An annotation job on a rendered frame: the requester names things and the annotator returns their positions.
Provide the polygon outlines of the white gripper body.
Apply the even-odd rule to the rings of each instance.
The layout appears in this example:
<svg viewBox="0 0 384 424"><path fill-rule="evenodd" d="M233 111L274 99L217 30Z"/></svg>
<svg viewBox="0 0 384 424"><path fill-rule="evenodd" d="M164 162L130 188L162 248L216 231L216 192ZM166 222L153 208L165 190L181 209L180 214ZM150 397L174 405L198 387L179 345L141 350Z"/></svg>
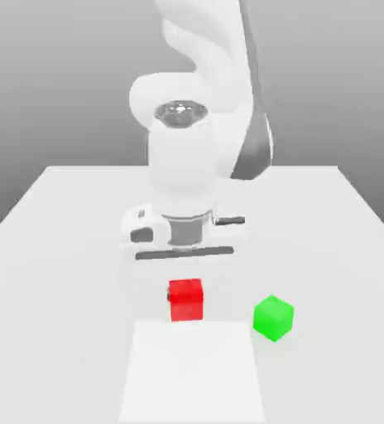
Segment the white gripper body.
<svg viewBox="0 0 384 424"><path fill-rule="evenodd" d="M228 278L245 261L241 244L196 248L191 251L165 250L134 252L123 249L118 263L118 286L165 287L170 280L202 280L205 286Z"/></svg>

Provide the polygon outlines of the small red cube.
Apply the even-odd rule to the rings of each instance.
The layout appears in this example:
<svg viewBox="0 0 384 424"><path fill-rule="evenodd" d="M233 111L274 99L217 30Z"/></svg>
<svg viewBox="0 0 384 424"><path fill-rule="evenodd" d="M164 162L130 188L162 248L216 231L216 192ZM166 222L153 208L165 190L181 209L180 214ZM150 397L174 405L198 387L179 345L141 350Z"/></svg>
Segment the small red cube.
<svg viewBox="0 0 384 424"><path fill-rule="evenodd" d="M202 320L204 317L204 290L199 278L170 280L167 301L173 322Z"/></svg>

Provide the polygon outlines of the small green cube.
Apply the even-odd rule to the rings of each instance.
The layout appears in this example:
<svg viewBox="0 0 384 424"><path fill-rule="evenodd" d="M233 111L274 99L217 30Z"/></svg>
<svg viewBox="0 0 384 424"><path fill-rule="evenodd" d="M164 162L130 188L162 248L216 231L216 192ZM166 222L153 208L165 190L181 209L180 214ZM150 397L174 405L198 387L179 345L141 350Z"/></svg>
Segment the small green cube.
<svg viewBox="0 0 384 424"><path fill-rule="evenodd" d="M273 342L291 331L294 307L281 298L270 295L254 307L252 328Z"/></svg>

